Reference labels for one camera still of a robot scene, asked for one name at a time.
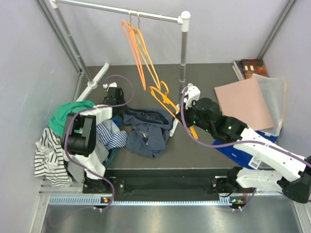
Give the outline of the navy blue tank top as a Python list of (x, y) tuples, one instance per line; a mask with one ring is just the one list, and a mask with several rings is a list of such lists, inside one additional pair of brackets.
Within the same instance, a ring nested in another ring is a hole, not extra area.
[(125, 125), (133, 127), (126, 148), (148, 158), (157, 158), (167, 149), (174, 118), (166, 110), (128, 108), (123, 114)]

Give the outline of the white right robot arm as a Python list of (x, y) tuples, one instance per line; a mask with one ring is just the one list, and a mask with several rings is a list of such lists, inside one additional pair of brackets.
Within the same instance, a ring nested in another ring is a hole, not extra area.
[(311, 196), (311, 159), (289, 152), (264, 138), (246, 123), (224, 116), (219, 105), (209, 98), (181, 98), (177, 114), (191, 137), (192, 126), (209, 133), (218, 145), (232, 146), (250, 154), (254, 159), (269, 165), (272, 170), (234, 167), (227, 175), (227, 187), (232, 192), (242, 188), (259, 188), (277, 191), (298, 203), (308, 203)]

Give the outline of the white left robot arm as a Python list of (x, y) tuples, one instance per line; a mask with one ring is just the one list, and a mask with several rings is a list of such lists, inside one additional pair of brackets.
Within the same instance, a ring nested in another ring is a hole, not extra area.
[(102, 105), (67, 115), (61, 138), (69, 175), (84, 184), (85, 193), (104, 193), (110, 188), (105, 164), (116, 149), (125, 147), (128, 137), (112, 119), (126, 109), (123, 90), (116, 83), (104, 88), (107, 96)]

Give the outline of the yellow orange plastic hanger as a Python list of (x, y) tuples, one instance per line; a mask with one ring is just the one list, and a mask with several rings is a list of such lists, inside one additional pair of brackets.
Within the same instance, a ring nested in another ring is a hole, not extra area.
[(173, 117), (173, 126), (170, 130), (170, 137), (173, 137), (177, 125), (182, 123), (176, 115), (180, 112), (180, 105), (175, 105), (168, 97), (169, 88), (164, 81), (159, 83), (159, 87), (150, 86), (148, 90), (151, 95), (168, 111)]

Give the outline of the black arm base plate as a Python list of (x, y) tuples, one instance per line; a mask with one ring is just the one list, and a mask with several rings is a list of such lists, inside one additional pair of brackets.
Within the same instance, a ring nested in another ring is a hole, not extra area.
[(252, 193), (253, 189), (230, 189), (227, 168), (112, 169), (105, 177), (114, 185), (116, 201), (204, 201), (220, 194)]

